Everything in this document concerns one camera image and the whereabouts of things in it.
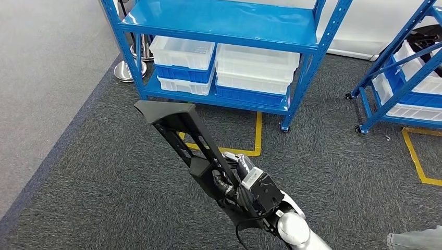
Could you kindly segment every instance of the yellow floor tape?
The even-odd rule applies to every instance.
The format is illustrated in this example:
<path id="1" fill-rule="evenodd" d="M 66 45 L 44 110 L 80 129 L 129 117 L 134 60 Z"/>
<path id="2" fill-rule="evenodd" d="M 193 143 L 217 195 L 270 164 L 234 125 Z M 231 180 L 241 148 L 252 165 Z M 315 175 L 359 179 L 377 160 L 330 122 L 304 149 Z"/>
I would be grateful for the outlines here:
<path id="1" fill-rule="evenodd" d="M 180 132 L 179 136 L 181 139 L 184 139 L 184 133 Z M 260 156 L 261 155 L 261 136 L 262 136 L 262 113 L 257 112 L 256 113 L 256 130 L 255 130 L 255 149 L 250 150 L 243 150 L 243 149 L 236 149 L 236 148 L 225 148 L 225 147 L 219 147 L 219 151 L 225 152 L 229 151 L 233 154 L 245 154 L 247 156 Z M 191 149 L 200 150 L 198 145 L 195 143 L 186 143 L 186 145 Z"/>
<path id="2" fill-rule="evenodd" d="M 426 129 L 412 129 L 412 128 L 403 128 L 402 136 L 405 140 L 405 143 L 408 147 L 408 151 L 410 151 L 411 159 L 413 159 L 414 165 L 416 166 L 416 171 L 418 172 L 419 179 L 421 179 L 422 183 L 442 186 L 442 180 L 432 179 L 425 176 L 424 170 L 422 169 L 421 163 L 419 162 L 416 151 L 414 151 L 413 144 L 410 140 L 410 135 L 408 133 L 417 133 L 417 134 L 428 134 L 434 136 L 442 136 L 442 132 L 434 131 L 434 130 L 426 130 Z"/>

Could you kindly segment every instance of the white plastic bin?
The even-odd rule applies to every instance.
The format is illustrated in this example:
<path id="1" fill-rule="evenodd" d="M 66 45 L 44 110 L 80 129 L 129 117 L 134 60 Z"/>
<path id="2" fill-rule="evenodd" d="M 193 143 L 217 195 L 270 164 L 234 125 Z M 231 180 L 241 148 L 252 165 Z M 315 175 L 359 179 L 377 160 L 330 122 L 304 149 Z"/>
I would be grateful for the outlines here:
<path id="1" fill-rule="evenodd" d="M 396 61 L 400 61 L 411 55 L 414 55 L 414 51 L 411 49 L 408 41 L 405 40 L 402 47 L 394 54 L 394 58 Z M 401 65 L 405 80 L 410 80 L 424 64 L 425 62 L 418 57 Z M 442 95 L 442 78 L 435 72 L 431 72 L 428 77 L 413 89 L 413 92 Z"/>
<path id="2" fill-rule="evenodd" d="M 285 95 L 287 93 L 287 87 L 291 83 L 270 79 L 251 78 L 241 75 L 224 74 L 221 72 L 217 72 L 217 76 L 219 86 L 251 91 L 260 91 L 279 95 Z"/>
<path id="3" fill-rule="evenodd" d="M 157 35 L 149 49 L 155 64 L 207 70 L 215 43 Z"/>
<path id="4" fill-rule="evenodd" d="M 379 95 L 380 103 L 384 105 L 392 96 L 390 84 L 384 74 L 373 79 L 373 86 Z M 442 108 L 422 107 L 406 104 L 396 104 L 387 112 L 388 116 L 405 117 L 430 121 L 442 121 Z"/>
<path id="5" fill-rule="evenodd" d="M 208 83 L 197 83 L 178 79 L 166 79 L 158 77 L 162 90 L 187 92 L 194 95 L 208 95 L 212 85 L 215 67 L 212 69 Z"/>
<path id="6" fill-rule="evenodd" d="M 372 82 L 379 95 L 380 104 L 384 105 L 393 96 L 393 90 L 391 89 L 390 83 L 384 73 L 376 76 Z"/>
<path id="7" fill-rule="evenodd" d="M 299 54 L 271 49 L 218 44 L 216 72 L 237 76 L 293 81 Z"/>

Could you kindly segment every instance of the black cable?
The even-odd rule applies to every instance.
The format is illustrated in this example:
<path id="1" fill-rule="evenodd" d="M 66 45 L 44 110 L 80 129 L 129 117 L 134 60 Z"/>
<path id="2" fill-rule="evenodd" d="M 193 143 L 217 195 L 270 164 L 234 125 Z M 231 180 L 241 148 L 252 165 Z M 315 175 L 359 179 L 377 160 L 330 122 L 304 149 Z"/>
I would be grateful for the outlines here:
<path id="1" fill-rule="evenodd" d="M 264 215 L 258 216 L 258 217 L 253 217 L 253 218 L 249 218 L 249 219 L 242 220 L 242 221 L 240 221 L 238 224 L 236 224 L 236 226 L 235 226 L 235 234 L 236 234 L 236 238 L 238 239 L 239 243 L 241 243 L 242 247 L 244 247 L 245 250 L 249 250 L 249 249 L 244 245 L 244 242 L 241 240 L 241 237 L 239 236 L 239 231 L 238 231 L 239 226 L 240 226 L 241 224 L 243 224 L 244 222 L 247 222 L 247 221 L 254 221 L 254 220 L 262 220 L 262 219 L 265 219 L 265 218 L 267 218 L 272 212 L 273 212 L 273 210 L 272 210 L 272 211 L 269 211 L 269 212 L 267 212 L 267 213 L 265 213 Z"/>

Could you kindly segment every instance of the blue plastic bin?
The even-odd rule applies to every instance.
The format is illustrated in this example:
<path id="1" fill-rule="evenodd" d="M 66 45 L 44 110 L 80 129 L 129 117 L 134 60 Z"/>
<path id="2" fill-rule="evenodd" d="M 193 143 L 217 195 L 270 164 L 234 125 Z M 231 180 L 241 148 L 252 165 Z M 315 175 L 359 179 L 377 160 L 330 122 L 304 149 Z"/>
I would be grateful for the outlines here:
<path id="1" fill-rule="evenodd" d="M 258 103 L 271 107 L 279 107 L 281 105 L 281 102 L 286 97 L 286 95 L 218 86 L 218 81 L 216 81 L 216 96 L 224 99 L 239 100 L 248 103 Z"/>
<path id="2" fill-rule="evenodd" d="M 395 63 L 393 58 L 390 58 L 388 63 L 385 66 L 391 65 Z M 393 93 L 396 93 L 405 83 L 405 78 L 403 73 L 398 71 L 398 67 L 393 67 L 384 72 L 385 77 L 388 79 L 390 83 L 391 90 Z M 433 108 L 442 108 L 442 95 L 435 94 L 427 94 L 427 93 L 419 93 L 410 91 L 406 94 L 400 101 L 401 104 L 415 105 L 415 106 L 425 106 L 425 107 L 433 107 Z"/>
<path id="3" fill-rule="evenodd" d="M 165 66 L 165 65 L 155 65 L 156 72 L 158 73 L 158 77 L 166 78 L 166 79 L 179 79 L 186 80 L 197 83 L 207 83 L 210 74 L 212 73 L 213 65 L 215 64 L 215 55 L 216 55 L 216 45 L 213 48 L 212 58 L 210 59 L 210 64 L 207 70 L 199 70 L 199 69 L 190 69 L 187 67 L 181 66 Z"/>

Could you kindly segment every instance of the stanchion base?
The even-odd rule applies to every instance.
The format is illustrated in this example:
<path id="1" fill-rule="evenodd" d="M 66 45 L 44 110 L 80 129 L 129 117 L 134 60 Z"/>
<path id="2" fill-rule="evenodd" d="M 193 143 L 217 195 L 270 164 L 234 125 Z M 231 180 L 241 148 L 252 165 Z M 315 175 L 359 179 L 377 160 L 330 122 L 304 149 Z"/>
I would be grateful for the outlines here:
<path id="1" fill-rule="evenodd" d="M 141 62 L 141 75 L 146 76 L 148 72 L 148 66 L 145 62 Z M 129 71 L 127 63 L 123 60 L 114 68 L 114 75 L 122 82 L 133 82 L 132 74 Z"/>
<path id="2" fill-rule="evenodd" d="M 132 56 L 134 58 L 137 58 L 137 53 L 135 52 L 135 46 L 133 44 L 130 46 L 130 52 L 132 53 Z M 141 60 L 142 61 L 153 61 L 154 57 L 153 57 L 152 52 L 150 50 L 148 50 L 147 55 L 144 56 L 143 47 L 141 47 Z"/>

